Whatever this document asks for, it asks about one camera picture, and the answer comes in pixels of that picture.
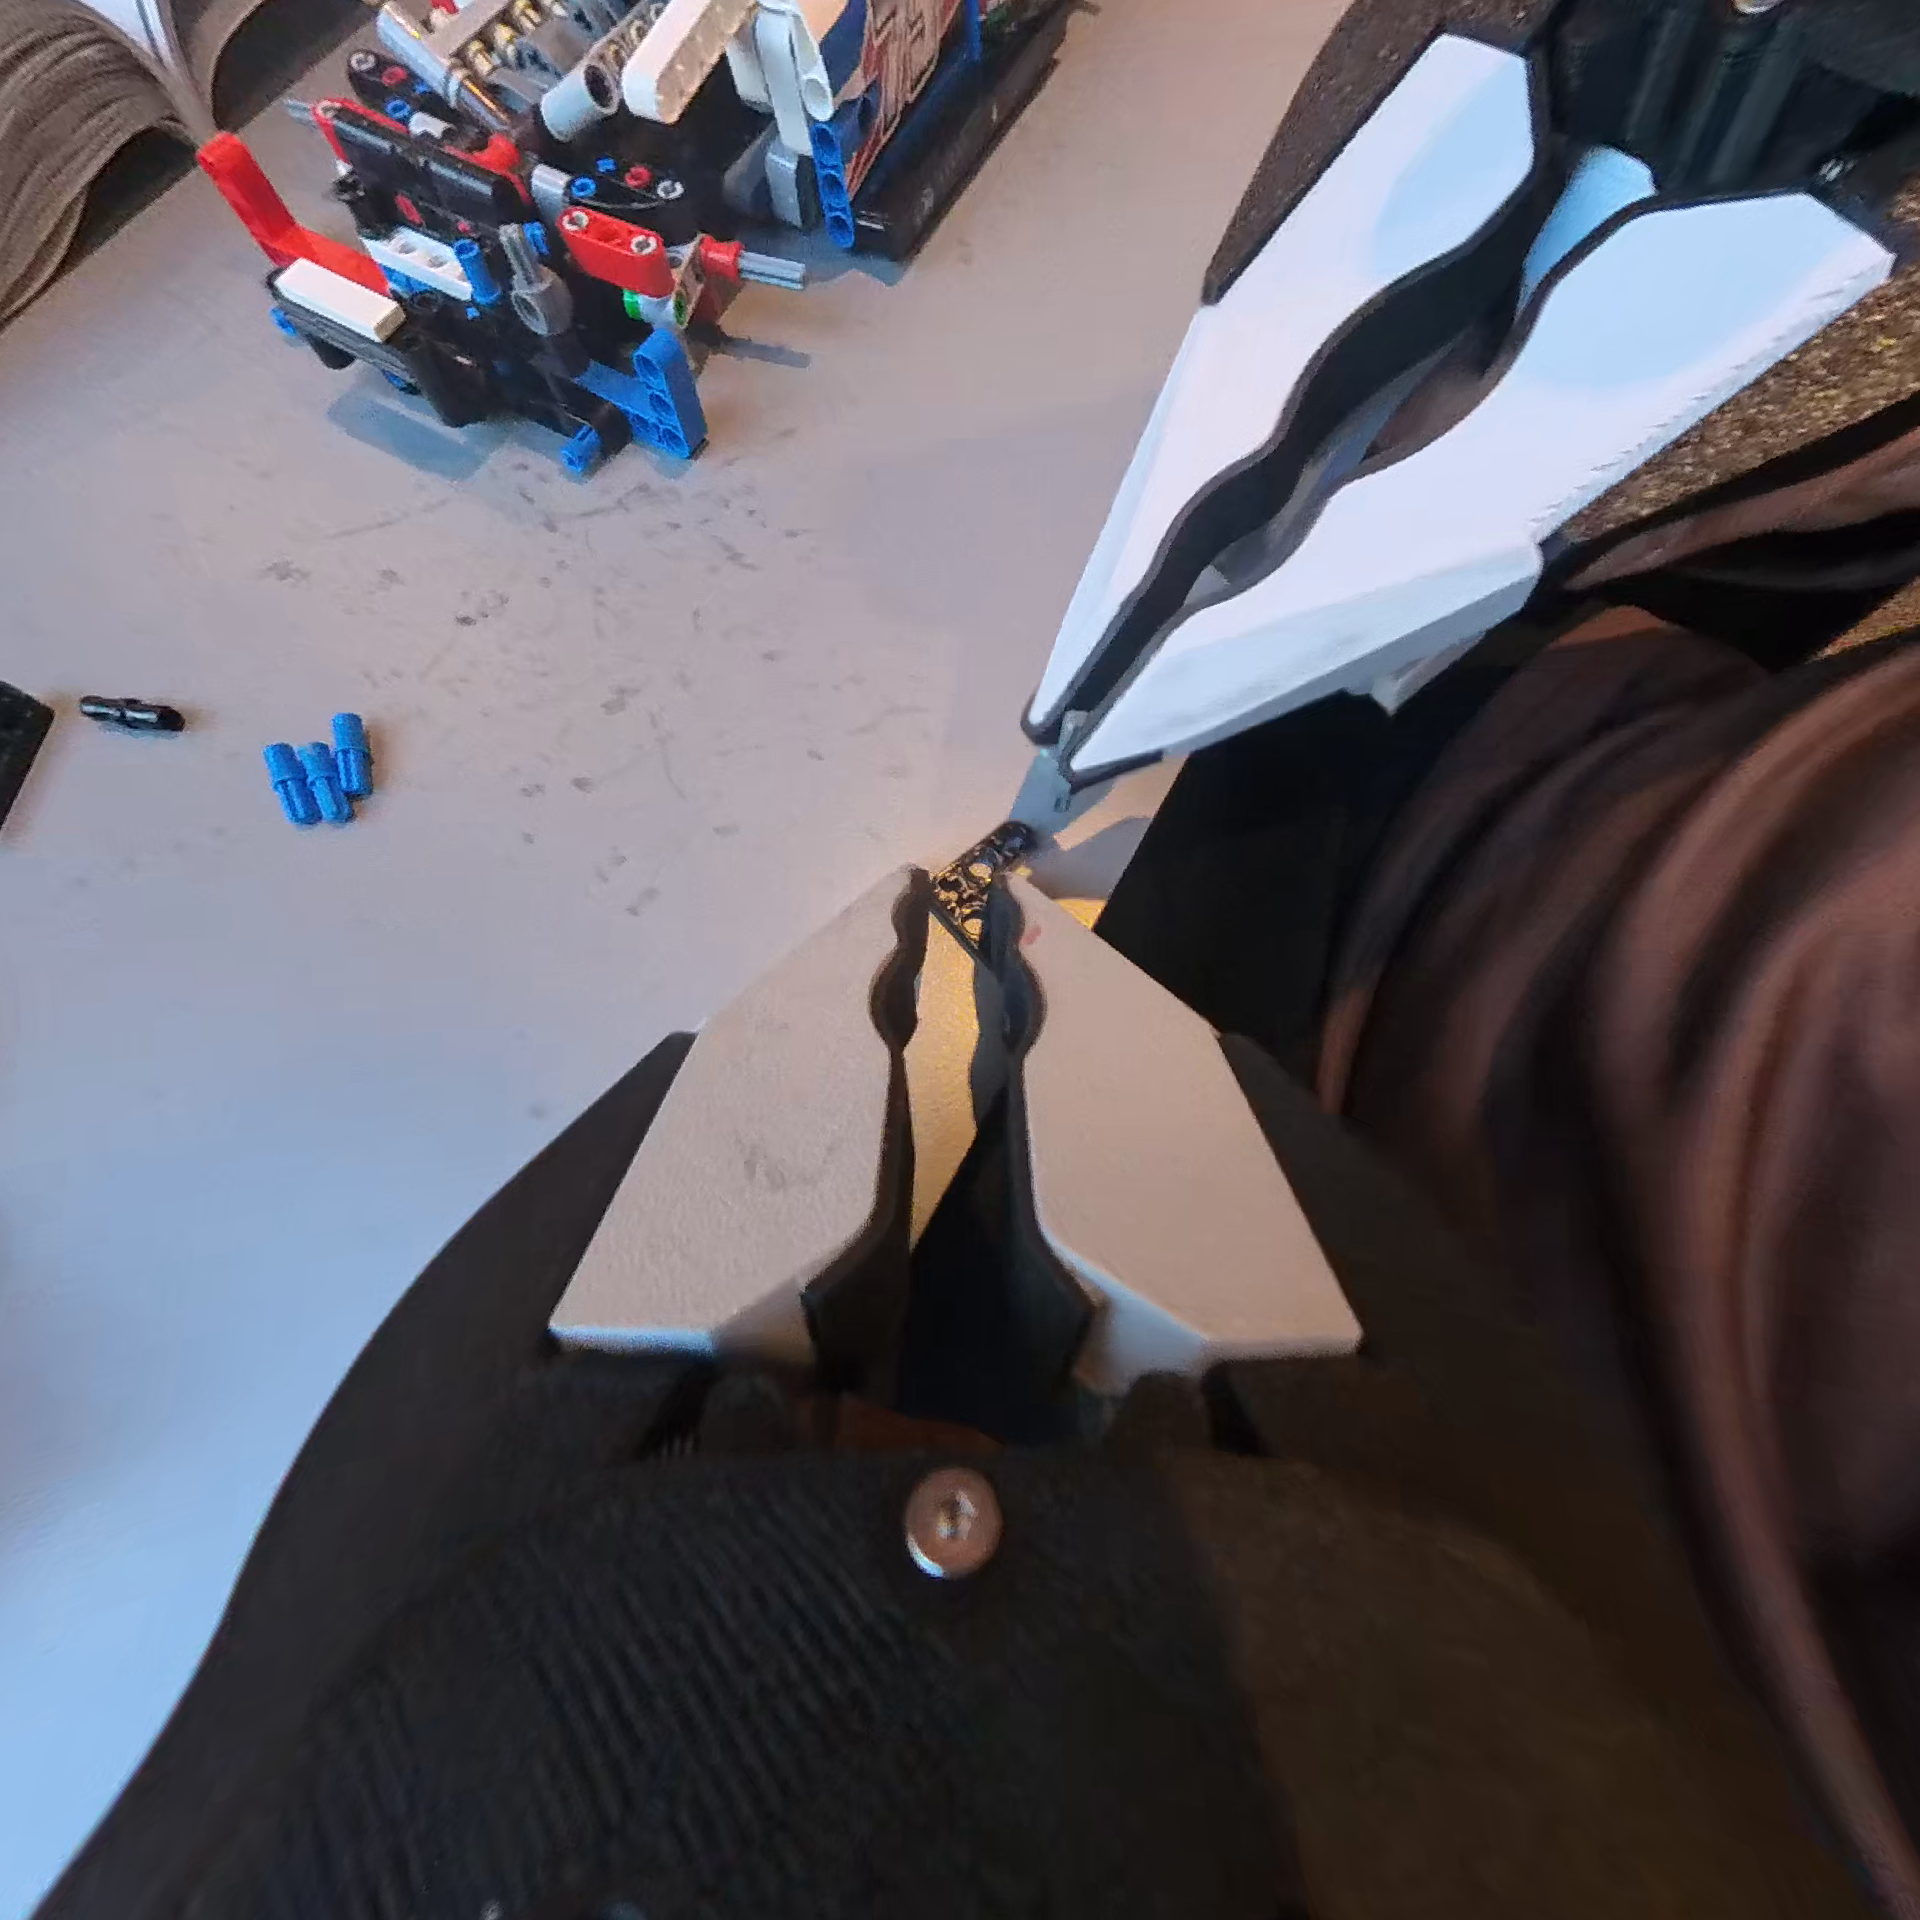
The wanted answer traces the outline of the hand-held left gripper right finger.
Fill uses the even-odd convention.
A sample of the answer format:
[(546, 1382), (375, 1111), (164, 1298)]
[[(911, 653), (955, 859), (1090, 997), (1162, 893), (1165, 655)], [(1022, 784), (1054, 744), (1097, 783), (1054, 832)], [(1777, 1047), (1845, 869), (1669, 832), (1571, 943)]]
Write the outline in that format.
[(1026, 879), (995, 887), (1018, 1229), (1039, 1377), (1146, 1377), (1359, 1349), (1349, 1304), (1214, 1026)]

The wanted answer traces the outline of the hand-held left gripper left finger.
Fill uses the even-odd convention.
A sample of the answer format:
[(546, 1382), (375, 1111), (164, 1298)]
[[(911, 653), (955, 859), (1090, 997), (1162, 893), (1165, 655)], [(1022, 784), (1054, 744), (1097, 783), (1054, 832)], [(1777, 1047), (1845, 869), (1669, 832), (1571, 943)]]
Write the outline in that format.
[(921, 869), (698, 1033), (549, 1320), (580, 1352), (871, 1382), (906, 1318)]

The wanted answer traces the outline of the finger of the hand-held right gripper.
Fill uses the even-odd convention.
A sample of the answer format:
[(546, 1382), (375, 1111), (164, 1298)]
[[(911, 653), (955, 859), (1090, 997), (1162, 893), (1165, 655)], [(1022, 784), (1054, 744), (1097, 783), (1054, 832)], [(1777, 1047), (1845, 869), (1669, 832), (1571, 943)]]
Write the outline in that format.
[(1540, 174), (1525, 55), (1443, 33), (1222, 290), (1146, 424), (1023, 715), (1095, 712), (1337, 430), (1431, 359), (1525, 250)]
[(1483, 633), (1548, 542), (1893, 273), (1813, 194), (1625, 214), (1548, 278), (1492, 389), (1357, 474), (1241, 593), (1181, 616), (1073, 744), (1073, 779), (1189, 752)]

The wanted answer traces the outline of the black angled brick beam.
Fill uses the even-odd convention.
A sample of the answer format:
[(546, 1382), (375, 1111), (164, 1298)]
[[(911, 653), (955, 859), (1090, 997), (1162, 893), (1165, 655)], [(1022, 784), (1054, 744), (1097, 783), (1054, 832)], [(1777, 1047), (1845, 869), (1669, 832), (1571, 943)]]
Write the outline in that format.
[(0, 687), (0, 709), (0, 823), (4, 830), (57, 714), (44, 701), (9, 681)]
[(1037, 848), (1039, 830), (1035, 826), (1006, 822), (931, 877), (933, 914), (980, 967), (987, 967), (993, 959), (993, 889), (1020, 873)]

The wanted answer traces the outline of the brick model race car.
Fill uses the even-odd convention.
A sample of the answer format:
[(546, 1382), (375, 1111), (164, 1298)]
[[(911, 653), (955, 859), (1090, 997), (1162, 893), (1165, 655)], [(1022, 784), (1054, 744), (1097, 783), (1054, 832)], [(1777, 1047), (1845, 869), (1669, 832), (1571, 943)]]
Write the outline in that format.
[(686, 336), (789, 250), (910, 258), (1044, 82), (1060, 2), (382, 5), (302, 106), (350, 243), (230, 133), (199, 168), (270, 261), (277, 330), (449, 427), (519, 419), (573, 474), (708, 437)]

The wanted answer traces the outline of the grey desk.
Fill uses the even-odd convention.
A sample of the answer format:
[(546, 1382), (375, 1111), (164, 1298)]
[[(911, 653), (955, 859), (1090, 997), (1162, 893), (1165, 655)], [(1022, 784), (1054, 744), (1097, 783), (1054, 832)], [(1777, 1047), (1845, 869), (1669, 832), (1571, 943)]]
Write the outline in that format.
[[(4, 1605), (199, 1617), (551, 1129), (980, 832), (1205, 267), (1342, 5), (1085, 5), (899, 278), (750, 290), (691, 465), (575, 479), (277, 335), (202, 176), (4, 331)], [(178, 736), (77, 714), (170, 705)], [(263, 747), (367, 726), (350, 826)]]

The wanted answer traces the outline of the person's black trousers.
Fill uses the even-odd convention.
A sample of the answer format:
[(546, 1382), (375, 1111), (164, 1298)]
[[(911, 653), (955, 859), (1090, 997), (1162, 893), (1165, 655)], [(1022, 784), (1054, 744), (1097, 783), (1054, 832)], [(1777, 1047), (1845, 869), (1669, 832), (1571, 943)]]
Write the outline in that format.
[(1189, 758), (1095, 934), (1311, 1083), (1359, 885), (1481, 701), (1453, 667), (1396, 712), (1340, 693)]

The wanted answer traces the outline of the open instruction booklet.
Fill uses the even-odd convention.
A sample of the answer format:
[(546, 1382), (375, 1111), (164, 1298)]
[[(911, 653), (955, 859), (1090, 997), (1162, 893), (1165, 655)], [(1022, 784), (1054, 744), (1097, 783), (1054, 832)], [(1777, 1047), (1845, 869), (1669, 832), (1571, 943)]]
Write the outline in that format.
[(354, 2), (4, 2), (2, 318), (81, 241), (135, 144), (195, 151), (358, 21)]

